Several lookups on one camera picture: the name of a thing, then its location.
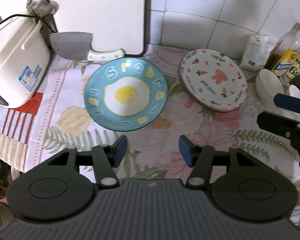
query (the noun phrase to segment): ribbed black surface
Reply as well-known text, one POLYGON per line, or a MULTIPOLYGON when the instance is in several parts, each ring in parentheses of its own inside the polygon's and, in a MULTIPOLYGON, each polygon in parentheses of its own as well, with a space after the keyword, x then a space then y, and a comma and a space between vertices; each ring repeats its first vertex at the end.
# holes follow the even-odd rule
POLYGON ((101 191, 90 208, 56 224, 16 220, 4 240, 297 240, 288 220, 249 224, 218 211, 202 191, 179 180, 126 180, 101 191))

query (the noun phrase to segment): fried egg design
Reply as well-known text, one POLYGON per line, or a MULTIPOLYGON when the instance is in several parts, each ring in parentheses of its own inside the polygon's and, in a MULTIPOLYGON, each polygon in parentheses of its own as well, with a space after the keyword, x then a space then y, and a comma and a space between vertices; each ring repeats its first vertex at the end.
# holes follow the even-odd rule
POLYGON ((112 113, 130 116, 145 109, 149 98, 146 83, 135 77, 123 77, 105 87, 103 101, 112 113))

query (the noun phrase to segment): plastic bottle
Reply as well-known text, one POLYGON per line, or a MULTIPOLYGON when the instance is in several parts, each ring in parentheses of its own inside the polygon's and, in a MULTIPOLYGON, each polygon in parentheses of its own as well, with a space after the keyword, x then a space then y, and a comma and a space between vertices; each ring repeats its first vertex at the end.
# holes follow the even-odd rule
POLYGON ((300 56, 297 57, 291 67, 279 78, 282 85, 287 86, 291 79, 293 79, 300 71, 300 56))
POLYGON ((282 37, 278 40, 276 46, 271 51, 269 58, 267 60, 267 63, 264 68, 271 69, 271 66, 278 62, 278 60, 281 58, 280 55, 283 55, 287 49, 290 46, 291 40, 294 39, 297 30, 299 29, 300 23, 296 23, 291 31, 285 33, 282 35, 282 37))
POLYGON ((300 26, 296 32, 295 38, 291 39, 289 42, 289 48, 285 51, 283 55, 275 53, 274 56, 279 58, 274 64, 269 68, 276 76, 280 77, 286 72, 291 64, 295 62, 300 54, 300 26))

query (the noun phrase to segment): cutting board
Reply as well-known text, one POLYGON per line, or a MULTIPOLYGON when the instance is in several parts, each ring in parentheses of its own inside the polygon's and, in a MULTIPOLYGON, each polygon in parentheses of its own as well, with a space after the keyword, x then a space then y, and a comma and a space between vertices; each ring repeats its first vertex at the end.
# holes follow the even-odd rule
POLYGON ((93 34, 95 51, 124 49, 140 55, 145 41, 146 0, 50 0, 59 8, 54 19, 58 32, 93 34))

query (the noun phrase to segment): power cord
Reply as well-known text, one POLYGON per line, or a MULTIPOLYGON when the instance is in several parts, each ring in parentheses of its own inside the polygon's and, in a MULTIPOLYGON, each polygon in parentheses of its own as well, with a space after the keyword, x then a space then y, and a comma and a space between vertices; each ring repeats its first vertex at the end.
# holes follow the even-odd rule
POLYGON ((40 21, 42 21, 45 25, 47 25, 48 28, 49 28, 53 33, 56 33, 54 30, 52 30, 52 28, 49 26, 49 24, 47 24, 47 22, 44 20, 45 17, 33 16, 33 15, 27 15, 27 14, 14 14, 14 15, 11 15, 11 16, 5 18, 4 20, 2 20, 2 21, 0 22, 0 25, 3 24, 4 22, 8 21, 9 19, 13 18, 13 17, 26 17, 26 18, 32 18, 32 19, 40 20, 40 21))

